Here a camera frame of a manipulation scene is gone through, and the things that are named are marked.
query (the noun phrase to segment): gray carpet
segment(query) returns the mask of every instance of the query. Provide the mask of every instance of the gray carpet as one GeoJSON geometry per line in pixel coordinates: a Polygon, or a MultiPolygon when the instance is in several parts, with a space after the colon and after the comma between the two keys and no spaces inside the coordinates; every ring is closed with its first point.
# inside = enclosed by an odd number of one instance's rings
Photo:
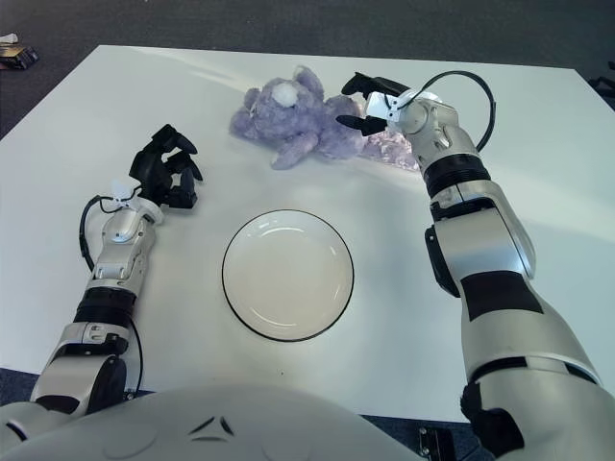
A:
{"type": "MultiPolygon", "coordinates": [[[[40,62],[0,72],[0,137],[101,43],[548,65],[592,78],[615,59],[615,2],[0,0],[0,35],[10,32],[40,62]]],[[[35,379],[0,370],[0,404],[27,399],[35,379]]],[[[451,428],[461,457],[477,443],[468,425],[366,418],[413,449],[423,424],[451,428]]]]}

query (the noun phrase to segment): robot forearm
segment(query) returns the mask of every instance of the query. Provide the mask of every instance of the robot forearm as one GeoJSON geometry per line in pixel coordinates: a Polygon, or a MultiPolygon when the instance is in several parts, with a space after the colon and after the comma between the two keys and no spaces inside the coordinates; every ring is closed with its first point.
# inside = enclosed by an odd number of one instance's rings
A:
{"type": "Polygon", "coordinates": [[[107,210],[112,217],[102,231],[102,251],[73,323],[64,328],[31,402],[2,408],[0,454],[57,425],[123,400],[126,365],[120,356],[128,348],[133,309],[154,244],[154,225],[163,218],[160,205],[192,208],[196,202],[194,179],[202,179],[190,159],[196,152],[190,141],[166,125],[136,155],[130,171],[133,183],[114,182],[114,198],[96,196],[88,203],[80,228],[82,255],[88,265],[87,211],[101,200],[114,204],[107,210]],[[162,155],[176,148],[181,151],[162,161],[162,155]],[[173,174],[181,175],[179,185],[172,185],[173,174]]]}
{"type": "Polygon", "coordinates": [[[529,236],[455,109],[431,93],[394,89],[356,74],[344,90],[371,92],[367,118],[338,120],[363,134],[381,131],[375,120],[385,120],[412,144],[431,198],[425,237],[435,278],[463,305],[463,413],[502,459],[612,459],[615,400],[566,322],[529,284],[529,236]]]}

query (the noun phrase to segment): purple stuffed animal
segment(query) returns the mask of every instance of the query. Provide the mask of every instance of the purple stuffed animal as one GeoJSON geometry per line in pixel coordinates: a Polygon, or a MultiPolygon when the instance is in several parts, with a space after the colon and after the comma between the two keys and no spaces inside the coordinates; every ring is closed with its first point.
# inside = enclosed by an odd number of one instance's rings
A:
{"type": "Polygon", "coordinates": [[[320,80],[298,66],[292,80],[274,79],[262,90],[251,88],[231,121],[231,133],[274,145],[278,154],[271,166],[290,168],[309,153],[326,158],[360,154],[366,139],[335,121],[341,114],[360,116],[360,107],[347,96],[324,101],[320,80]]]}

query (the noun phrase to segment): plush toy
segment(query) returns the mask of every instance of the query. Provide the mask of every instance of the plush toy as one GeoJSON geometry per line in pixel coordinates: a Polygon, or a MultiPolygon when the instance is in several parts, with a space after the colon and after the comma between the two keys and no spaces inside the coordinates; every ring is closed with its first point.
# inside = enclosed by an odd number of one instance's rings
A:
{"type": "Polygon", "coordinates": [[[291,168],[310,153],[325,158],[363,156],[405,169],[415,169],[409,144],[400,134],[363,137],[335,121],[337,115],[361,116],[361,107],[344,95],[325,101],[316,75],[298,66],[292,80],[276,78],[262,89],[251,88],[231,121],[231,133],[271,145],[271,166],[291,168]]]}

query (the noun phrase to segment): metal bracket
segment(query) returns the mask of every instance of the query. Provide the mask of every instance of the metal bracket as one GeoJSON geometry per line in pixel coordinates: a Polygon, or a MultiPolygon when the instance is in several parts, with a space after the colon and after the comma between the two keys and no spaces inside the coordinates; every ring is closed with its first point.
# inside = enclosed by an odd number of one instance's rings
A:
{"type": "Polygon", "coordinates": [[[453,434],[449,429],[421,427],[419,454],[430,461],[456,461],[453,434]]]}

